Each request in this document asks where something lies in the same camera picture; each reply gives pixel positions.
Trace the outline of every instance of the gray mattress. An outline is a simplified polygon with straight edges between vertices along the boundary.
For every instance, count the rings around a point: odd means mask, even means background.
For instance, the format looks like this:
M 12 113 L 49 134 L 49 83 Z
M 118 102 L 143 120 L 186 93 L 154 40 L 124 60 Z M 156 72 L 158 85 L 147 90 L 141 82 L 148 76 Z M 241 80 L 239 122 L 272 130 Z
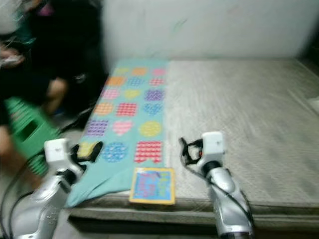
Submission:
M 71 209 L 103 220 L 211 224 L 201 179 L 179 161 L 178 138 L 224 132 L 225 165 L 239 180 L 264 228 L 319 228 L 319 116 L 305 99 L 319 79 L 296 60 L 171 61 L 165 103 L 166 166 L 176 172 L 174 207 L 137 206 L 128 192 Z

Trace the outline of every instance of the book cover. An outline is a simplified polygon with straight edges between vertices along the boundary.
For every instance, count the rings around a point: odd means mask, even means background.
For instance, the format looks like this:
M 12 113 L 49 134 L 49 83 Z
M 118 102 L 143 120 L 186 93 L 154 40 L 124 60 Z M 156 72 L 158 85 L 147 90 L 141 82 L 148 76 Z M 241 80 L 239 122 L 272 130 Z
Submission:
M 175 204 L 175 175 L 172 168 L 135 168 L 130 202 Z

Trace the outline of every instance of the blue heart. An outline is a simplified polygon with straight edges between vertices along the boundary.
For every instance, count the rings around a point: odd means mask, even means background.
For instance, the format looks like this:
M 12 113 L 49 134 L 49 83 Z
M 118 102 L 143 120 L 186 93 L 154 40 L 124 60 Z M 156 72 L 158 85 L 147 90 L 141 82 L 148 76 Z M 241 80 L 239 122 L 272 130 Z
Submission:
M 130 86 L 139 86 L 141 84 L 144 83 L 144 79 L 143 78 L 139 78 L 139 77 L 131 77 L 128 79 L 127 84 Z
M 162 108 L 161 104 L 145 104 L 143 107 L 143 110 L 146 113 L 148 113 L 150 116 L 154 116 L 161 111 L 161 108 Z

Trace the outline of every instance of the green plastic stool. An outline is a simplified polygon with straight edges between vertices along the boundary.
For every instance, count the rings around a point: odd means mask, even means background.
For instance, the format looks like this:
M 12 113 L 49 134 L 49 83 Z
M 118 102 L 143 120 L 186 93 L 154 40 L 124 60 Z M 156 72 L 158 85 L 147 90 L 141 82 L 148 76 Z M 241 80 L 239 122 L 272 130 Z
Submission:
M 15 97 L 7 99 L 5 105 L 11 118 L 13 141 L 18 151 L 26 158 L 29 159 L 42 151 L 45 141 L 60 138 L 59 130 L 46 120 L 40 109 Z M 44 175 L 48 170 L 42 155 L 37 156 L 28 165 L 37 175 Z

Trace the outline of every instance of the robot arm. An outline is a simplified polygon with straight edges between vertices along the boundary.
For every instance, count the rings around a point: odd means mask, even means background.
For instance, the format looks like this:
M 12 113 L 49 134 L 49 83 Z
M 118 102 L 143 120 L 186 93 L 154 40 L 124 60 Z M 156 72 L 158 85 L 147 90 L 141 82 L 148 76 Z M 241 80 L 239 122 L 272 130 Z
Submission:
M 196 164 L 198 176 L 206 180 L 209 197 L 213 202 L 216 227 L 222 239 L 252 239 L 253 222 L 248 204 L 239 184 L 223 167 L 224 139 L 220 132 L 208 132 L 202 139 L 183 144 L 182 156 L 185 164 Z M 188 152 L 190 146 L 199 149 L 198 159 L 193 160 Z
M 60 211 L 63 209 L 71 186 L 83 175 L 86 166 L 81 161 L 95 161 L 103 143 L 95 145 L 89 159 L 78 159 L 77 150 L 69 152 L 66 139 L 45 143 L 45 156 L 56 174 L 48 178 L 29 199 L 28 206 L 13 220 L 14 239 L 51 239 Z

